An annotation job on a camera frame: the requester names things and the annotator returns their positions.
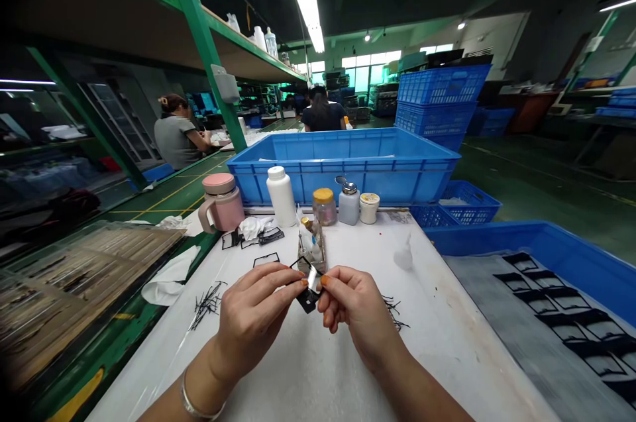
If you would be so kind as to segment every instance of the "hand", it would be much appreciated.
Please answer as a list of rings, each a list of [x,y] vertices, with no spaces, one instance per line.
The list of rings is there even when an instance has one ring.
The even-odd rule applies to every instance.
[[[389,358],[408,355],[369,273],[336,266],[320,281],[326,290],[318,301],[323,326],[335,334],[339,323],[349,325],[353,344],[371,373],[385,368]]]
[[[267,263],[225,291],[219,332],[211,340],[208,358],[216,380],[233,387],[263,359],[290,304],[307,287],[302,277],[303,272],[278,262]]]

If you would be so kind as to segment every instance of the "dispensing bottle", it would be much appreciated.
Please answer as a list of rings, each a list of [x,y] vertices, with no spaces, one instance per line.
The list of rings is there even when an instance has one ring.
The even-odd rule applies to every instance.
[[[353,182],[345,182],[338,196],[338,220],[347,225],[355,225],[360,216],[359,199],[358,186]]]
[[[265,35],[265,45],[267,46],[267,53],[270,56],[278,59],[278,47],[276,46],[276,35],[267,27],[267,34]]]
[[[279,227],[291,227],[296,224],[296,208],[293,202],[292,179],[281,166],[267,171],[267,190],[270,192],[272,207]]]

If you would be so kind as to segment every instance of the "woman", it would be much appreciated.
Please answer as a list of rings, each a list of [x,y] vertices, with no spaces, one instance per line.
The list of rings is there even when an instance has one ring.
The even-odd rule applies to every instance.
[[[162,114],[154,124],[154,138],[161,157],[173,169],[181,170],[210,150],[210,131],[197,131],[190,121],[192,110],[180,95],[167,94],[159,102]]]
[[[307,287],[303,277],[302,272],[273,262],[240,278],[223,294],[217,334],[139,421],[214,420],[239,380],[272,346],[290,305]],[[336,266],[320,281],[325,288],[318,301],[323,326],[334,334],[339,323],[348,325],[364,365],[399,420],[472,420],[409,353],[370,274]]]
[[[323,86],[316,86],[309,91],[311,105],[303,112],[302,122],[305,132],[316,131],[344,131],[345,108],[338,103],[327,100],[327,90]]]

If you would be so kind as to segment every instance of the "black shirt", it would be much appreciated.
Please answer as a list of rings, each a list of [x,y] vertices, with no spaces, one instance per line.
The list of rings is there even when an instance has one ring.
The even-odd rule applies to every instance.
[[[319,119],[316,112],[313,110],[313,106],[306,108],[303,111],[303,118],[301,121],[311,129],[311,132],[315,131],[339,131],[340,120],[346,115],[344,110],[338,103],[329,103],[329,117],[327,119]]]

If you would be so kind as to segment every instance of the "white work table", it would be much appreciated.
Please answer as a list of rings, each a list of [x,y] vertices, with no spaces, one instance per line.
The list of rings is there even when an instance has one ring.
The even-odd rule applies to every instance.
[[[182,373],[219,328],[208,314],[196,331],[195,298],[212,283],[232,285],[255,258],[277,252],[297,259],[298,229],[266,246],[210,251],[183,294],[157,323],[88,417],[134,421]],[[413,268],[393,262],[411,233]],[[329,267],[347,265],[373,275],[385,296],[400,301],[400,333],[411,353],[477,421],[556,421],[528,377],[408,212],[378,213],[375,225],[337,223],[323,229]],[[262,362],[235,388],[220,420],[390,421],[395,417],[353,346],[346,325],[335,335],[317,311],[293,302]]]

